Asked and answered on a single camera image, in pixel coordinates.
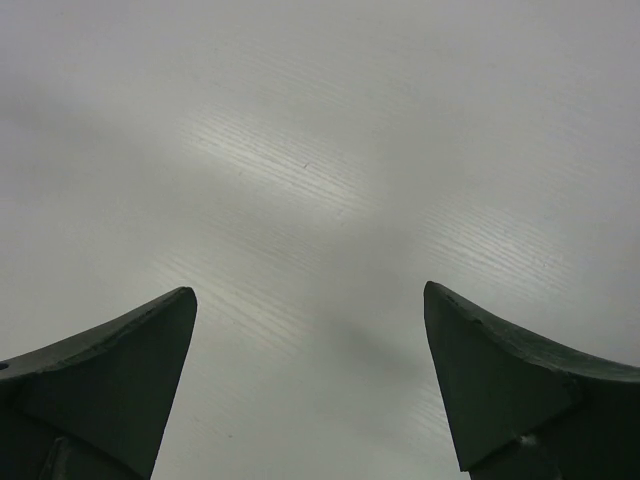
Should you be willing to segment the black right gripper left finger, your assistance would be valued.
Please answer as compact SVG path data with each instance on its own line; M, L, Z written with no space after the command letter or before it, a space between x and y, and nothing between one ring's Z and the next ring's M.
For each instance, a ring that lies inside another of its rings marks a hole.
M2 478L150 478L196 314L180 287L2 361Z

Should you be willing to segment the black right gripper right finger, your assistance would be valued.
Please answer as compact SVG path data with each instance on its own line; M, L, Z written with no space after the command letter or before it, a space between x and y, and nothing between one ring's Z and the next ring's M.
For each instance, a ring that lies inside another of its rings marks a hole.
M424 321L461 471L638 478L638 368L552 341L432 281Z

